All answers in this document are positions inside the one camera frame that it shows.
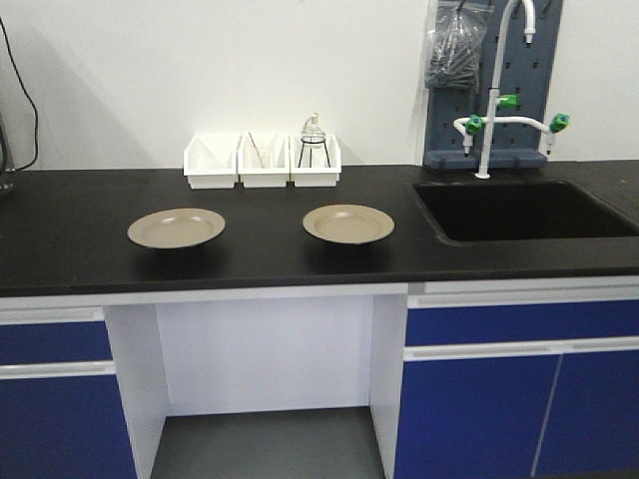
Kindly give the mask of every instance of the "blue cabinet door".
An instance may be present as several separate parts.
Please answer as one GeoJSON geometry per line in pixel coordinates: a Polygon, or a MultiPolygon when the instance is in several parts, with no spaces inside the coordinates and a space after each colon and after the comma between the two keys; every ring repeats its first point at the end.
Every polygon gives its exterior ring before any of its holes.
{"type": "Polygon", "coordinates": [[[0,380],[0,478],[135,477],[115,376],[0,380]]]}
{"type": "Polygon", "coordinates": [[[639,469],[639,351],[566,354],[538,476],[639,469]]]}
{"type": "Polygon", "coordinates": [[[406,363],[394,478],[529,477],[557,361],[406,363]]]}

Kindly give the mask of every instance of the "black sink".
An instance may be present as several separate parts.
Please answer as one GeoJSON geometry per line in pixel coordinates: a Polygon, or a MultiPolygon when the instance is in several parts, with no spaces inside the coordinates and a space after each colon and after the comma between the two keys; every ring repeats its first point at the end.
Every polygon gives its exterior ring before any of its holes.
{"type": "Polygon", "coordinates": [[[568,182],[415,185],[426,217],[454,241],[637,237],[639,227],[568,182]]]}

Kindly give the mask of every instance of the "tan plate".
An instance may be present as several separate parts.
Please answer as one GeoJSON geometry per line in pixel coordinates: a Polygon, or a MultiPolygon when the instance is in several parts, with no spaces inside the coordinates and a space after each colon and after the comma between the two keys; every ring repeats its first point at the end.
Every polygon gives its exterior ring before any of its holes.
{"type": "Polygon", "coordinates": [[[360,205],[328,205],[309,212],[304,228],[321,240],[364,244],[392,233],[392,218],[380,210],[360,205]]]}
{"type": "Polygon", "coordinates": [[[171,249],[195,246],[219,235],[224,218],[195,208],[165,210],[140,218],[129,226],[129,239],[146,247],[171,249]]]}

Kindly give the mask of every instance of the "white plastic bin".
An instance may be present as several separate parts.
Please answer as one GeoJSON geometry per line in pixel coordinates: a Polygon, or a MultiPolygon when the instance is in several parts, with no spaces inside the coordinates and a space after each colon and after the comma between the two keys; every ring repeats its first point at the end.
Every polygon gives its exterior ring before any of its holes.
{"type": "Polygon", "coordinates": [[[304,146],[301,135],[289,136],[291,179],[296,187],[334,187],[341,173],[341,150],[335,135],[322,146],[304,146]]]}
{"type": "Polygon", "coordinates": [[[288,137],[244,133],[238,149],[238,172],[246,188],[285,187],[291,177],[288,137]]]}
{"type": "Polygon", "coordinates": [[[239,141],[239,134],[194,135],[184,151],[191,188],[232,188],[238,180],[239,141]]]}

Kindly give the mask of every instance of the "gray floor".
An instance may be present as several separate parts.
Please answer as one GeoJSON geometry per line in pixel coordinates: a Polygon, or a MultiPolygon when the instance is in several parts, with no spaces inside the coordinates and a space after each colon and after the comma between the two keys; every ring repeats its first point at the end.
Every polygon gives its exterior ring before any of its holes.
{"type": "MultiPolygon", "coordinates": [[[[370,411],[358,407],[170,417],[151,479],[383,477],[370,411]]],[[[544,479],[639,479],[639,471],[544,479]]]]}

